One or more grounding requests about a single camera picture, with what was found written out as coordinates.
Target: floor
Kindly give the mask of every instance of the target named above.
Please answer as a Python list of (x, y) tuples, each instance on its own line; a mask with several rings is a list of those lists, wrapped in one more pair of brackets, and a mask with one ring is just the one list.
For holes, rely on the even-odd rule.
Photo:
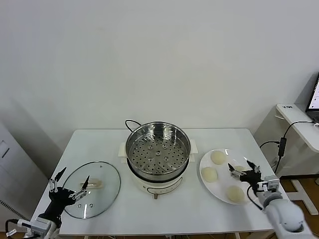
[[(300, 183), (311, 198), (312, 202), (319, 210), (319, 186), (315, 183), (315, 179), (300, 179)], [(290, 180), (280, 180), (286, 192), (295, 192), (294, 186)], [(306, 221), (314, 234), (319, 235), (319, 215), (312, 216), (301, 201), (294, 201), (305, 214)], [(241, 239), (245, 239), (250, 233), (240, 233)], [(21, 235), (14, 235), (14, 238), (21, 238)], [(83, 239), (83, 237), (70, 237), (72, 239)], [(126, 239), (165, 239), (164, 236), (131, 236)], [(276, 239), (276, 235), (270, 236), (268, 239)], [(5, 233), (0, 232), (0, 239), (6, 239)], [(109, 237), (90, 237), (90, 239), (110, 239)], [(234, 234), (206, 234), (206, 235), (183, 235), (176, 236), (172, 239), (235, 239)]]

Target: white desk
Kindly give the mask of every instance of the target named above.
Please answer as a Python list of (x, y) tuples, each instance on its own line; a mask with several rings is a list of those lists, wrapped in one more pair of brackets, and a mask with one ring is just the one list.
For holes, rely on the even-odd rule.
[[(278, 104), (276, 109), (289, 124), (297, 121), (312, 121), (312, 119), (295, 104)], [(319, 127), (312, 123), (296, 123), (292, 126), (308, 147), (319, 152)]]
[[(62, 214), (61, 235), (177, 235), (271, 230), (272, 226), (253, 204), (226, 204), (211, 195), (201, 184), (197, 167), (201, 157), (214, 148), (231, 148), (242, 152), (261, 166), (263, 175), (273, 171), (247, 129), (186, 129), (197, 144), (198, 154), (190, 163), (182, 184), (172, 193), (154, 200), (140, 191), (131, 172), (118, 158), (121, 142), (128, 130), (77, 130), (67, 145), (54, 175), (67, 167), (61, 182), (79, 166), (90, 161), (113, 164), (121, 177), (121, 189), (114, 204), (104, 213), (86, 220)], [(33, 215), (44, 212), (49, 204), (48, 186)], [(287, 195), (280, 186), (284, 198)]]

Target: power cord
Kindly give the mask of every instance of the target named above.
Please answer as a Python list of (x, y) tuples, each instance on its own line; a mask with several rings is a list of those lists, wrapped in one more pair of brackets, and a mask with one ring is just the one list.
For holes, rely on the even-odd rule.
[(286, 134), (288, 133), (290, 127), (293, 126), (293, 125), (296, 124), (296, 123), (316, 123), (316, 122), (315, 122), (315, 121), (296, 121), (296, 122), (293, 122), (292, 124), (289, 125), (289, 127), (288, 127), (288, 129), (286, 130), (286, 132), (285, 132), (283, 138), (286, 138)]
[[(8, 239), (15, 239), (15, 238), (12, 238), (11, 236), (8, 235), (8, 233), (9, 233), (9, 227), (8, 227), (9, 223), (17, 224), (18, 221), (19, 221), (18, 219), (9, 219), (9, 220), (7, 220), (5, 222), (5, 233), (6, 233), (6, 237)], [(38, 234), (34, 234), (34, 236), (28, 237), (26, 239), (35, 239), (35, 238), (38, 238), (39, 236), (40, 235), (38, 235)]]
[(251, 189), (251, 186), (249, 186), (248, 188), (247, 188), (247, 197), (249, 198), (249, 200), (260, 210), (260, 211), (262, 211), (263, 210), (263, 208), (262, 207), (260, 207), (257, 203), (255, 203), (252, 199), (251, 199), (251, 197), (249, 196), (249, 189)]
[(264, 146), (267, 143), (276, 143), (279, 145), (279, 141), (267, 141), (267, 142), (264, 142), (262, 145), (260, 145), (259, 148), (261, 148), (262, 146)]
[(294, 124), (296, 123), (316, 123), (315, 121), (296, 121), (296, 122), (293, 122), (292, 124), (289, 125), (289, 127), (287, 128), (285, 134), (283, 137), (280, 138), (280, 142), (278, 141), (267, 141), (265, 143), (263, 143), (259, 148), (261, 148), (263, 145), (265, 145), (266, 143), (276, 143), (276, 144), (279, 144), (278, 146), (278, 162), (277, 162), (277, 165), (276, 165), (276, 169), (275, 169), (275, 173), (277, 172), (278, 170), (278, 167), (279, 167), (279, 163), (280, 163), (280, 160), (282, 159), (282, 157), (284, 156), (285, 154), (285, 149), (286, 149), (286, 143), (287, 143), (287, 138), (286, 138), (286, 135), (289, 131), (289, 129), (291, 128), (291, 126), (293, 126)]
[(139, 126), (141, 126), (141, 124), (140, 124), (139, 122), (137, 122), (137, 121), (135, 121), (135, 120), (132, 120), (132, 119), (127, 119), (127, 120), (125, 121), (125, 126), (126, 126), (131, 132), (133, 132), (133, 130), (128, 126), (128, 122), (134, 122), (134, 123), (138, 124)]

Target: table leg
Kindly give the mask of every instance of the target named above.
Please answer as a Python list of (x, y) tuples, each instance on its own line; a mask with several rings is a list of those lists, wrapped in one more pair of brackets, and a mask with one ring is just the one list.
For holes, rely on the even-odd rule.
[(273, 233), (274, 231), (254, 232), (251, 233), (246, 239), (266, 239)]
[(291, 183), (293, 184), (297, 192), (287, 193), (289, 199), (291, 201), (302, 200), (311, 215), (318, 215), (318, 210), (316, 209), (310, 197), (302, 187), (301, 183), (298, 180), (291, 180)]

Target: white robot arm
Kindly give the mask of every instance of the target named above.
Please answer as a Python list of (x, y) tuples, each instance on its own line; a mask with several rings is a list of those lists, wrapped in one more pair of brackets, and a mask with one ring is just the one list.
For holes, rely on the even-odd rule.
[(50, 179), (50, 191), (49, 198), (51, 203), (47, 207), (44, 213), (40, 214), (34, 221), (27, 221), (23, 219), (10, 219), (5, 223), (5, 232), (8, 239), (13, 239), (11, 236), (16, 232), (16, 229), (8, 231), (8, 223), (17, 224), (18, 227), (25, 227), (28, 229), (24, 238), (28, 239), (54, 239), (57, 236), (57, 230), (59, 230), (61, 222), (61, 214), (66, 206), (75, 204), (78, 200), (87, 195), (87, 186), (89, 183), (89, 177), (87, 177), (81, 190), (74, 192), (72, 190), (58, 187), (57, 182), (62, 177), (66, 168), (57, 173), (54, 179)]
[(230, 174), (235, 179), (251, 185), (278, 239), (315, 239), (302, 210), (281, 196), (278, 191), (279, 179), (273, 175), (262, 180), (260, 167), (249, 161), (247, 163), (253, 170), (240, 172), (228, 164)]

